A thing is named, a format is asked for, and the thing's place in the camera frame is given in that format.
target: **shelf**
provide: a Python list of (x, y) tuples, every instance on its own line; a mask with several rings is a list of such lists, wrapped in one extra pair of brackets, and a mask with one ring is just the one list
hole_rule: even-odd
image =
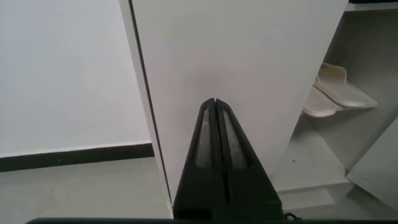
[(366, 99), (366, 106), (360, 107), (360, 108), (352, 108), (352, 107), (344, 107), (344, 106), (337, 105), (336, 106), (337, 112), (345, 111), (345, 110), (361, 110), (361, 109), (367, 109), (367, 108), (375, 108), (379, 105), (379, 103), (376, 100), (371, 98), (369, 95), (367, 95), (365, 92), (360, 90), (358, 87), (356, 87), (352, 83), (347, 81), (347, 85), (349, 85), (351, 88), (355, 89), (360, 95), (362, 95)]
[(367, 4), (353, 4), (348, 3), (345, 11), (369, 11), (369, 10), (385, 10), (398, 9), (398, 2), (383, 2), (383, 3), (367, 3)]
[(323, 138), (301, 117), (272, 183), (278, 192), (349, 183), (345, 172)]

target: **gray floor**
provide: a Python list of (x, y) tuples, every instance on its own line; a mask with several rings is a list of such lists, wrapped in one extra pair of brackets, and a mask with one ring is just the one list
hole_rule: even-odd
[(170, 215), (153, 157), (0, 173), (0, 223)]

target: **slipper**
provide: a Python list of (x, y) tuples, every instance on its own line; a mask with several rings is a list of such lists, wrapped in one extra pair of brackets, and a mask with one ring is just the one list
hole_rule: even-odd
[(323, 63), (314, 85), (341, 106), (352, 108), (366, 106), (366, 97), (347, 83), (347, 71), (341, 66)]
[(320, 90), (312, 86), (310, 95), (305, 102), (303, 112), (316, 118), (323, 118), (336, 113), (340, 107), (332, 102)]

